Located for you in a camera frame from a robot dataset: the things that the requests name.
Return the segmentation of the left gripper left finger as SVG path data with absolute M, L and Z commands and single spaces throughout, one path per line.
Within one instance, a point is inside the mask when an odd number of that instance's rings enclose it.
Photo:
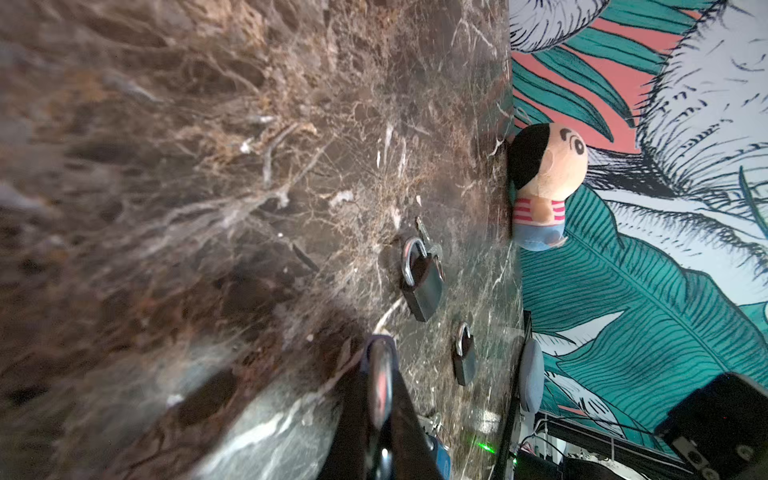
M 363 359 L 349 375 L 341 416 L 318 479 L 368 478 L 369 372 L 368 361 Z

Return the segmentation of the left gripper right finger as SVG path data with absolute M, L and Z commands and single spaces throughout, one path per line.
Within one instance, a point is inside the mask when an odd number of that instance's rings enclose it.
M 399 371 L 393 372 L 390 416 L 394 479 L 442 479 L 428 449 L 413 403 Z

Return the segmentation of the blue padlock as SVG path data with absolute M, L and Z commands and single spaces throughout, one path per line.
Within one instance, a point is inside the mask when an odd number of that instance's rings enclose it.
M 362 371 L 366 377 L 366 479 L 393 478 L 391 416 L 397 354 L 388 335 L 373 335 L 366 344 Z
M 451 457 L 447 447 L 439 438 L 442 429 L 442 419 L 439 414 L 432 416 L 418 415 L 419 424 L 424 432 L 427 448 L 434 460 L 438 471 L 444 480 L 451 478 Z

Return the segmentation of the black padlock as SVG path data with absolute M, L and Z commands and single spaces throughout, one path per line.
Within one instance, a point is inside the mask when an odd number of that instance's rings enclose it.
M 415 218 L 418 234 L 408 238 L 401 255 L 401 291 L 419 322 L 428 322 L 437 312 L 445 278 L 443 249 L 428 233 L 421 216 Z
M 460 324 L 452 361 L 457 383 L 463 387 L 469 386 L 476 374 L 476 351 L 475 336 L 466 322 Z

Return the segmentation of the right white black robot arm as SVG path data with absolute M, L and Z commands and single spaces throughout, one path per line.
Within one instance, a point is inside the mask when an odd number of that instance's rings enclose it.
M 534 429 L 607 456 L 650 479 L 767 477 L 767 389 L 734 372 L 693 391 L 654 431 L 630 429 L 663 442 L 672 455 L 600 432 L 578 417 L 539 414 Z

